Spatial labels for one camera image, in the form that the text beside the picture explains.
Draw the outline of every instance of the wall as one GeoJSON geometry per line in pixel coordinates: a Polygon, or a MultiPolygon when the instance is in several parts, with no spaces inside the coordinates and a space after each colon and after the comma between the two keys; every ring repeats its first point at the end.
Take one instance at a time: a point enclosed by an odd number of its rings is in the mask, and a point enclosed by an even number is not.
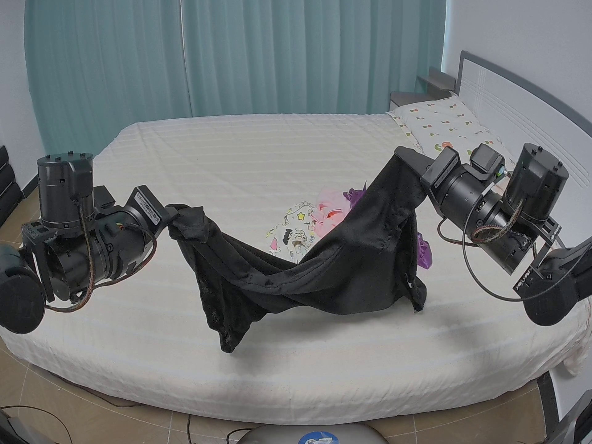
{"type": "MultiPolygon", "coordinates": [[[[442,70],[468,50],[541,86],[592,120],[592,0],[448,0],[442,70]]],[[[592,389],[592,358],[552,371],[560,417],[592,389]]]]}
{"type": "Polygon", "coordinates": [[[25,0],[0,0],[0,143],[23,189],[43,156],[29,94],[24,51],[25,0]]]}

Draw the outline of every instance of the white barcode label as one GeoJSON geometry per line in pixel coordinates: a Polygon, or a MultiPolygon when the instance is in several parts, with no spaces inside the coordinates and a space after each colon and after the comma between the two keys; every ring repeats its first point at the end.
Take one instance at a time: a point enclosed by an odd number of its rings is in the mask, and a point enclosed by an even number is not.
{"type": "Polygon", "coordinates": [[[160,217],[156,213],[156,211],[154,209],[152,209],[152,207],[150,206],[150,204],[148,203],[148,201],[146,201],[146,199],[144,198],[144,196],[142,196],[142,194],[140,193],[140,191],[138,191],[136,193],[136,195],[134,196],[134,199],[136,200],[136,202],[140,206],[140,209],[142,209],[144,211],[144,213],[150,218],[150,220],[152,220],[152,223],[155,226],[157,226],[158,223],[160,222],[160,217]]]}

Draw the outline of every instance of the white bed sheet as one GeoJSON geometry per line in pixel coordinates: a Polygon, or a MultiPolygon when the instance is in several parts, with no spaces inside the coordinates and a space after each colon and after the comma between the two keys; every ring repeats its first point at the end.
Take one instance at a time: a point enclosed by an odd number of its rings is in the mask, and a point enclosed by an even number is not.
{"type": "MultiPolygon", "coordinates": [[[[121,204],[146,184],[163,204],[203,205],[227,233],[264,249],[265,233],[323,186],[360,188],[410,146],[388,115],[236,115],[131,125],[95,160],[95,184],[121,204]]],[[[427,302],[337,316],[298,307],[253,324],[234,353],[207,327],[192,270],[167,233],[150,265],[98,290],[83,311],[48,311],[26,336],[0,329],[18,357],[104,393],[239,421],[330,424],[446,409],[517,389],[587,350],[590,303],[552,327],[472,282],[460,248],[436,234],[428,201],[418,226],[432,245],[420,269],[427,302]]],[[[454,227],[445,229],[458,235],[454,227]]],[[[512,280],[470,252],[488,285],[512,280]]]]}

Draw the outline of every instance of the floor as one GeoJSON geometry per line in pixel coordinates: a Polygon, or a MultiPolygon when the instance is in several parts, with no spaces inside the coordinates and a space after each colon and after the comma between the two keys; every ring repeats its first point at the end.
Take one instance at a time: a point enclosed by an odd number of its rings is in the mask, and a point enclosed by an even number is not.
{"type": "MultiPolygon", "coordinates": [[[[18,248],[20,225],[39,217],[34,191],[19,204],[0,228],[0,243],[18,248]]],[[[97,394],[114,404],[133,404],[97,394]]],[[[118,408],[93,394],[65,383],[47,371],[16,358],[0,339],[0,407],[29,405],[53,412],[68,427],[74,444],[186,444],[186,414],[148,405],[118,408]]],[[[57,443],[68,436],[60,423],[30,409],[8,410],[42,430],[57,443]]],[[[453,410],[369,421],[390,444],[534,444],[545,438],[541,395],[535,381],[495,400],[453,410]]],[[[226,434],[256,426],[212,418],[193,417],[191,441],[224,444],[226,434]]],[[[236,442],[242,433],[233,435],[236,442]]]]}

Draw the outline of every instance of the baseboard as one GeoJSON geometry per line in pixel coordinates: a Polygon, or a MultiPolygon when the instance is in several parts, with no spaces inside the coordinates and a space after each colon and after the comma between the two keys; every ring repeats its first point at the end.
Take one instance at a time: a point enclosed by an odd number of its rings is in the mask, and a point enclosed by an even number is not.
{"type": "Polygon", "coordinates": [[[557,411],[557,399],[555,398],[555,388],[551,380],[551,374],[547,372],[541,375],[536,384],[539,386],[541,394],[541,403],[543,405],[543,415],[545,417],[545,427],[547,436],[555,430],[559,424],[559,412],[557,411]]]}
{"type": "Polygon", "coordinates": [[[29,197],[31,195],[31,193],[35,190],[35,188],[37,187],[37,184],[39,183],[39,179],[38,177],[34,177],[31,181],[29,181],[27,183],[27,185],[24,187],[23,189],[23,197],[26,199],[27,197],[29,197]]]}

